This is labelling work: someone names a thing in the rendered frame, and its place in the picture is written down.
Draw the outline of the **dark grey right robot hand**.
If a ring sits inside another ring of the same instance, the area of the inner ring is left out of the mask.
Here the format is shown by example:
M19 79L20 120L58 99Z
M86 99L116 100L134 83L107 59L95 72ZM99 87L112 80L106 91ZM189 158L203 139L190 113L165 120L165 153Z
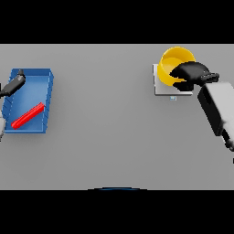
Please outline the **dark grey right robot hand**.
M206 83L218 82L219 79L218 73L210 72L204 64L195 61L179 64L170 72L170 76L182 79L173 84L180 91L192 91L195 85L202 87Z

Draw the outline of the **red beaker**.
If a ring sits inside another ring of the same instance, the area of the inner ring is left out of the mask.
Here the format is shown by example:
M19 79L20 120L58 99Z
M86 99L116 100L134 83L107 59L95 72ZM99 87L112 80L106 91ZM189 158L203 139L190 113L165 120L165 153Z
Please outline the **red beaker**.
M36 117L38 114L43 112L44 109L45 109L45 105L42 102L40 102L39 104L37 104L36 106L31 108L29 111L25 112L23 115L21 115L20 117L15 119L13 122L11 122L11 127L13 129L20 128L22 125L29 122L34 117Z

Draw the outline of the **yellow bowl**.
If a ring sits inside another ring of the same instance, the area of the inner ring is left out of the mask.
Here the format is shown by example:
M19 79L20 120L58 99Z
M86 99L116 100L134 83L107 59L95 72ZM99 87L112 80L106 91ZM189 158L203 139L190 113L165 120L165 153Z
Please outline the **yellow bowl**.
M172 77L170 72L180 65L188 61L195 61L193 53L187 48L173 47L169 48L161 57L158 67L157 76L167 86L172 86L175 82L181 82L183 79Z

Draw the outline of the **pale square measuring scale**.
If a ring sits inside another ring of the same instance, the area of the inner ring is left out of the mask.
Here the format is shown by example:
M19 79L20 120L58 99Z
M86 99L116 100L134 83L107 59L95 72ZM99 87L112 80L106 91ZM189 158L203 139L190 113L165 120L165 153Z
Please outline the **pale square measuring scale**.
M153 65L154 95L155 96L191 96L192 91L180 91L174 86L167 86L157 76L157 64Z

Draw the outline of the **blue tray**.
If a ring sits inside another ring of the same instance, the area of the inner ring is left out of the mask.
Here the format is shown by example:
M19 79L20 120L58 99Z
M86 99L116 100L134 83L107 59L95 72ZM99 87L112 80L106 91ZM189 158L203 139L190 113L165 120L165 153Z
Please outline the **blue tray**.
M5 119L5 133L45 133L48 128L49 104L53 90L51 69L23 68L26 83L10 97L4 97L2 114ZM14 129L11 123L37 104L45 105L44 111L33 119Z

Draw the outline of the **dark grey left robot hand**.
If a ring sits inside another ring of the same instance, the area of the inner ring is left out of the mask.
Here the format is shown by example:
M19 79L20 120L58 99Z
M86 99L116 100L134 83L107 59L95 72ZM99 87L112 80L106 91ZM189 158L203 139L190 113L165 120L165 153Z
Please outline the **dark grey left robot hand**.
M0 98L10 97L17 90L19 90L26 83L26 76L24 71L20 69L14 79L12 79L4 88L0 91Z

